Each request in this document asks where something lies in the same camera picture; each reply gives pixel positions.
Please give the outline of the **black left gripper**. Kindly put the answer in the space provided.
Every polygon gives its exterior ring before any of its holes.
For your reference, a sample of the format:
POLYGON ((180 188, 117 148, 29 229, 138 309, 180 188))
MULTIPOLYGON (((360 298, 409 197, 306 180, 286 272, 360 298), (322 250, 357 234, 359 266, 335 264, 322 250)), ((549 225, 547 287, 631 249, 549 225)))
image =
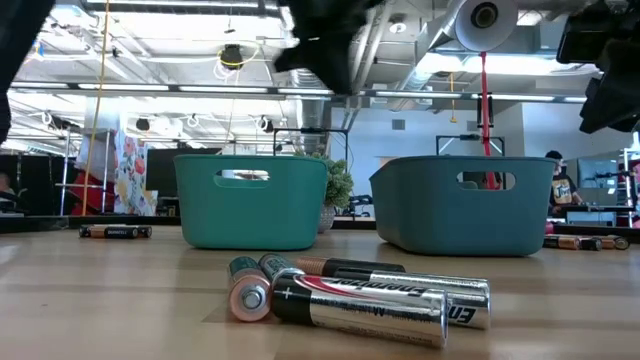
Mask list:
POLYGON ((349 47, 322 48, 304 44, 335 35, 357 34, 368 23, 369 11, 385 0, 277 0, 292 20, 294 48, 284 49, 274 60, 277 72, 307 69, 336 95, 352 95, 349 47))

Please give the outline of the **green plastic bin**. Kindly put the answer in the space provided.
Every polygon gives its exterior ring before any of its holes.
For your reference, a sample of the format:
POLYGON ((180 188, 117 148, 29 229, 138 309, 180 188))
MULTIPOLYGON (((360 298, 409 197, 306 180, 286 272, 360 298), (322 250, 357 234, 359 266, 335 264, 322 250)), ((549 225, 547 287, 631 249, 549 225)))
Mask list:
POLYGON ((328 181, 322 160, 292 156, 174 158, 182 234, 199 249, 313 246, 328 181))

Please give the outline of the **green copper AA battery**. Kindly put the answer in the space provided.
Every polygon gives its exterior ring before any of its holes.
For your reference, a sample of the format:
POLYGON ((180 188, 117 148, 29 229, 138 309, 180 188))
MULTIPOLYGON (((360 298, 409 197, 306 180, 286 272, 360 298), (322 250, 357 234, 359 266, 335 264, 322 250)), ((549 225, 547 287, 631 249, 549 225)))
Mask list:
POLYGON ((268 278, 253 258, 240 256, 229 263, 228 301, 238 320, 256 322, 266 317, 269 289, 268 278))
POLYGON ((304 271, 296 267, 290 260, 275 253, 263 255, 258 264, 271 283, 283 274, 304 274, 304 271))

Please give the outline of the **blue plastic bin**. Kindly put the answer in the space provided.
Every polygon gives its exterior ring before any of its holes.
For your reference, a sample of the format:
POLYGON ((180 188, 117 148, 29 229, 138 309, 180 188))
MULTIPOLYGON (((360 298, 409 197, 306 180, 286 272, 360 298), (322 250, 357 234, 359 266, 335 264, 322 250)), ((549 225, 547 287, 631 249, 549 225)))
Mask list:
POLYGON ((554 168, 544 157, 393 159, 369 179, 378 235, 429 256, 532 255, 543 246, 554 168))

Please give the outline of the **silver Energizer AA battery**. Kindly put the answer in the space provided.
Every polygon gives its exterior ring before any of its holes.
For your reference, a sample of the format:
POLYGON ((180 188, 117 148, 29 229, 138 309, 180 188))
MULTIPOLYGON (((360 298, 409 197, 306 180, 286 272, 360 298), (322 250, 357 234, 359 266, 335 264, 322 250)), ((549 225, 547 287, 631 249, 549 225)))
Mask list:
POLYGON ((398 283, 444 290, 448 295, 450 324, 486 330, 490 327, 490 285, 486 279, 339 268, 336 277, 381 283, 398 283))
POLYGON ((439 349, 448 336, 446 292, 421 286, 285 274, 271 286, 271 311, 285 322, 439 349))

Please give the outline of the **grey monitor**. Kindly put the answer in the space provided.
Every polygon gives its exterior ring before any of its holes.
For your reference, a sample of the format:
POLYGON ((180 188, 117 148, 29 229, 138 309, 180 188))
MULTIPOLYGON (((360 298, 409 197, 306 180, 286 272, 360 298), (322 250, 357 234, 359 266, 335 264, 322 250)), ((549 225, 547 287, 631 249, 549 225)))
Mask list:
POLYGON ((580 188, 616 189, 618 187, 618 170, 616 160, 580 158, 577 160, 578 186, 580 188))

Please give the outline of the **overhead light bar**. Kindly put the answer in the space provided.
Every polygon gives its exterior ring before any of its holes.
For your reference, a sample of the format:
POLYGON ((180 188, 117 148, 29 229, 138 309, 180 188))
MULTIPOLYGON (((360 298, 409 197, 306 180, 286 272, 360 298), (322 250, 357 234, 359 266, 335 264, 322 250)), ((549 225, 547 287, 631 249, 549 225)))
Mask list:
MULTIPOLYGON (((281 88, 272 86, 232 86, 232 85, 154 85, 107 83, 58 83, 58 82, 13 82, 10 90, 24 93, 76 94, 97 96, 157 96, 157 97, 206 97, 206 98, 276 98, 302 97, 303 99, 345 98, 332 91, 320 88, 281 88)), ((365 89, 355 97, 386 99, 437 99, 471 101, 480 98, 480 93, 398 91, 365 89)))

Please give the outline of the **person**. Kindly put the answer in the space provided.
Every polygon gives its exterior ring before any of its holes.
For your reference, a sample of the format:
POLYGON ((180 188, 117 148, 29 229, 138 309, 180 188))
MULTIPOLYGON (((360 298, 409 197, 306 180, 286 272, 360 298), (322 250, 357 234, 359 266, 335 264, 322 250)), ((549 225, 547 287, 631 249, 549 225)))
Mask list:
POLYGON ((549 213, 559 215, 564 207, 582 205, 583 199, 577 192, 577 187, 566 173, 566 165, 562 154, 556 150, 546 153, 546 158, 555 161, 554 174, 549 196, 549 213))

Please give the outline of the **small green potted plant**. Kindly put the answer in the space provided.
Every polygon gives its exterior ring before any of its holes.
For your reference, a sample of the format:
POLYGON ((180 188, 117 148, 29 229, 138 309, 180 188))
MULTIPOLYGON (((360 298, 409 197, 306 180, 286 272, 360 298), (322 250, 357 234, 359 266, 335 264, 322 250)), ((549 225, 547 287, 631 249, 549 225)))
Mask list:
POLYGON ((333 226, 336 208, 345 209, 349 205, 354 182, 346 160, 334 161, 320 153, 306 154, 306 157, 322 160, 327 166, 327 186, 318 225, 318 233, 322 234, 333 226))

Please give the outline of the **red desk lamp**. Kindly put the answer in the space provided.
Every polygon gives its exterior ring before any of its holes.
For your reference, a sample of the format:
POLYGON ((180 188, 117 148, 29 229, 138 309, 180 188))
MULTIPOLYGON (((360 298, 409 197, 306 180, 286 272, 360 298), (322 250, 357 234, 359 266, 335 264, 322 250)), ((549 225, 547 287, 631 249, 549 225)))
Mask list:
POLYGON ((432 229, 441 236, 478 242, 540 243, 555 161, 545 157, 493 157, 489 126, 493 94, 488 91, 486 53, 513 32, 513 0, 456 0, 449 13, 455 38, 481 57, 480 104, 485 155, 444 157, 436 190, 446 201, 436 207, 432 229))

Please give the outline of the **black monitor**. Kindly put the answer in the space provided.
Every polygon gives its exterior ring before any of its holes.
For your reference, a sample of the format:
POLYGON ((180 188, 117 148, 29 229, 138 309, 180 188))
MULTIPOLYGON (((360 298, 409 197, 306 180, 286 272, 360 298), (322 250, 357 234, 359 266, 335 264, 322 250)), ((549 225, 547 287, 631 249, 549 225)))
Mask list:
POLYGON ((151 149, 147 153, 146 189, 159 197, 176 197, 177 182, 174 158, 179 155, 216 155, 221 148, 151 149))

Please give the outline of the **floral banner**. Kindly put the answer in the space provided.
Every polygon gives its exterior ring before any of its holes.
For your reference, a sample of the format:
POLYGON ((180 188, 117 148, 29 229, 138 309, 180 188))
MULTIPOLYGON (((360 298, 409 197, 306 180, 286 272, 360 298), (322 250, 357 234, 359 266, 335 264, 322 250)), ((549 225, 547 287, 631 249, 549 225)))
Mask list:
POLYGON ((114 212, 154 216, 158 192, 146 189, 149 147, 120 130, 115 134, 114 212))

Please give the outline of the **metal rack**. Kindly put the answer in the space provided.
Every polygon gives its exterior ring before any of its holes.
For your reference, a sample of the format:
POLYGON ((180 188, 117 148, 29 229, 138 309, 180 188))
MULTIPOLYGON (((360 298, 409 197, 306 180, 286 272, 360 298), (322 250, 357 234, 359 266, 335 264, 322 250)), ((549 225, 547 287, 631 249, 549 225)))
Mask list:
MULTIPOLYGON (((64 165, 62 181, 57 184, 61 190, 60 212, 58 215, 71 215, 70 202, 66 195, 66 190, 71 187, 71 182, 79 171, 85 172, 84 193, 87 193, 87 181, 90 175, 102 180, 103 192, 106 192, 106 183, 114 182, 115 170, 115 134, 114 130, 98 129, 91 142, 91 134, 82 130, 79 133, 77 148, 72 149, 74 144, 73 133, 69 132, 65 138, 64 165)), ((86 204, 83 204, 83 214, 86 214, 86 204)))

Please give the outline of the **black partition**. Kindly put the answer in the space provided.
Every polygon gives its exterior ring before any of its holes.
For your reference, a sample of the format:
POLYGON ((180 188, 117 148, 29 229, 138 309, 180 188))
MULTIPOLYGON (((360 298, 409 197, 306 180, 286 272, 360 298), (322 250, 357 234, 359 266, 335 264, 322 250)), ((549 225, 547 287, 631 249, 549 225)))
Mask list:
POLYGON ((18 198, 9 204, 27 215, 58 215, 63 165, 59 156, 0 154, 0 174, 8 176, 18 198))

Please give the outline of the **silver ventilation duct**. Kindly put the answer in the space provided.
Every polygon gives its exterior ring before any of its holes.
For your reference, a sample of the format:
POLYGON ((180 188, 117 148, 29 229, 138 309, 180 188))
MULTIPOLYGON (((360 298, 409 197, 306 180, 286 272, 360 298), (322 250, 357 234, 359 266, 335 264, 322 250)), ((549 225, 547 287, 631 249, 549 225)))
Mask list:
MULTIPOLYGON (((293 23, 289 13, 286 10, 281 10, 282 19, 289 34, 287 35, 287 48, 294 48, 297 45, 297 41, 292 37, 291 30, 293 23)), ((285 71, 290 73, 290 78, 293 87, 306 88, 306 89, 326 89, 325 84, 311 71, 307 69, 295 69, 285 71)), ((303 134, 303 129, 317 129, 323 126, 324 118, 324 100, 317 98, 314 100, 312 97, 301 98, 297 101, 296 106, 296 118, 298 126, 301 130, 302 136, 301 146, 306 153, 319 152, 324 153, 326 151, 326 136, 325 135, 313 135, 307 133, 303 134)))

